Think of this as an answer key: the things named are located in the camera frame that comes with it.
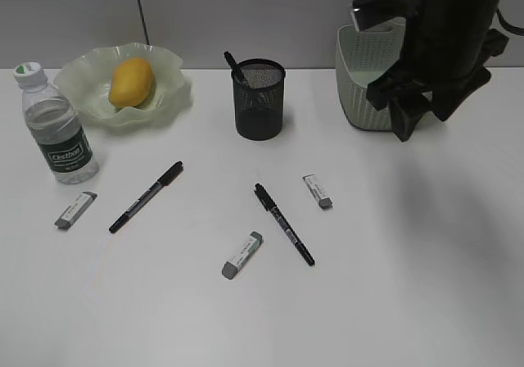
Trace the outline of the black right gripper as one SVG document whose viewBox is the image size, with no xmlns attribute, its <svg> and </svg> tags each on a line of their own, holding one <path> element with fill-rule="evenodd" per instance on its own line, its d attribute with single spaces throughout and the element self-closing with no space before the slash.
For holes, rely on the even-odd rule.
<svg viewBox="0 0 524 367">
<path fill-rule="evenodd" d="M 399 60 L 367 92 L 375 108 L 389 107 L 391 129 L 401 142 L 416 129 L 432 127 L 433 114 L 447 121 L 490 81 L 485 63 L 508 44 L 491 26 L 499 1 L 421 0 L 406 19 Z"/>
</svg>

